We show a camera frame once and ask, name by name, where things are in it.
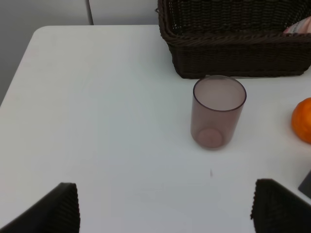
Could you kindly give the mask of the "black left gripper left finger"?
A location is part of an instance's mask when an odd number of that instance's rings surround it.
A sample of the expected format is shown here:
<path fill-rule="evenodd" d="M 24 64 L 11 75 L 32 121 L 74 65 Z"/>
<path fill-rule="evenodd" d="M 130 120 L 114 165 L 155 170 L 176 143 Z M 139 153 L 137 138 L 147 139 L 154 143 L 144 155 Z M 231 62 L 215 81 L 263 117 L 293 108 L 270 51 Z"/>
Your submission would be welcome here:
<path fill-rule="evenodd" d="M 60 183 L 24 213 L 2 227 L 2 233 L 78 233 L 80 209 L 75 183 Z"/>

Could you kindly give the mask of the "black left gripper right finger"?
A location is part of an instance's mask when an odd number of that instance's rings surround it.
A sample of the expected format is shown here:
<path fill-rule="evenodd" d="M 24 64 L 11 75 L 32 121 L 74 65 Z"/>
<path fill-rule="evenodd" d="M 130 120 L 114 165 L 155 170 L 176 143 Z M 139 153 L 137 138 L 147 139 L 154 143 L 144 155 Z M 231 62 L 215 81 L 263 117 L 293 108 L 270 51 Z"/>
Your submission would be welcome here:
<path fill-rule="evenodd" d="M 273 179 L 258 179 L 250 215 L 257 233 L 309 233 L 311 205 Z"/>

